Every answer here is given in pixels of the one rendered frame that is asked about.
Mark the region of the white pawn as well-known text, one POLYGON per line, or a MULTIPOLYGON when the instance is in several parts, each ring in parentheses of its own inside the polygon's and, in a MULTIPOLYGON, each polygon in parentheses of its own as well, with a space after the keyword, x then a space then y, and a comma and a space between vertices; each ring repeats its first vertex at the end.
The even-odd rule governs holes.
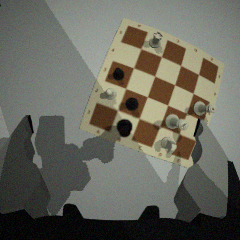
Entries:
POLYGON ((105 91, 105 96, 106 98, 108 99, 114 99, 116 97, 116 91, 115 89, 113 88, 108 88, 106 91, 105 91), (113 94, 114 92, 114 94, 113 94))

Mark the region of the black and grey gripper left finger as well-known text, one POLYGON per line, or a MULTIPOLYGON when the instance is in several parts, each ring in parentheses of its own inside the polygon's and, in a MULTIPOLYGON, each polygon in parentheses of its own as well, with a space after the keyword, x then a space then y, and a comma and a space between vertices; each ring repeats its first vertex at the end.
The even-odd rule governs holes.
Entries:
POLYGON ((33 163, 33 133, 31 116, 26 115, 0 151, 0 240, 8 240, 27 221, 49 216, 50 194, 33 163))

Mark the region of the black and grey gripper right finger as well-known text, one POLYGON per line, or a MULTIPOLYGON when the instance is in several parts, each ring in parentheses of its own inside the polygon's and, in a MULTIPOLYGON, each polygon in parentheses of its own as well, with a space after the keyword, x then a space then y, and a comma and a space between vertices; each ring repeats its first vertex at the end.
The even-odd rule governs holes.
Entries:
POLYGON ((203 119, 198 119, 193 137, 193 166, 175 194, 175 219, 198 226, 213 240, 240 240, 240 180, 235 166, 203 119))

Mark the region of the brown and cream chessboard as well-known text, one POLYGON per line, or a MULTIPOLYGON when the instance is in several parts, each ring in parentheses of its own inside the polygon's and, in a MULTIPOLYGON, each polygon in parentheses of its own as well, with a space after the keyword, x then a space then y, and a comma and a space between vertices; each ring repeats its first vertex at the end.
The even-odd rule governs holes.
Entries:
POLYGON ((153 157, 189 168, 196 144, 193 137, 198 119, 209 126, 212 113, 199 116, 193 106, 201 101, 216 104, 224 63, 201 49, 160 31, 161 45, 153 48, 149 40, 160 30, 123 18, 104 60, 79 129, 153 157), (121 80, 113 77, 116 68, 124 72, 121 80), (113 88, 114 99, 105 91, 113 88), (126 107, 128 98, 138 100, 138 108, 126 107), (188 128, 169 129, 168 115, 186 119, 188 128), (128 137, 122 137, 117 124, 132 123, 128 137), (170 137, 177 148, 170 155, 161 146, 170 137))

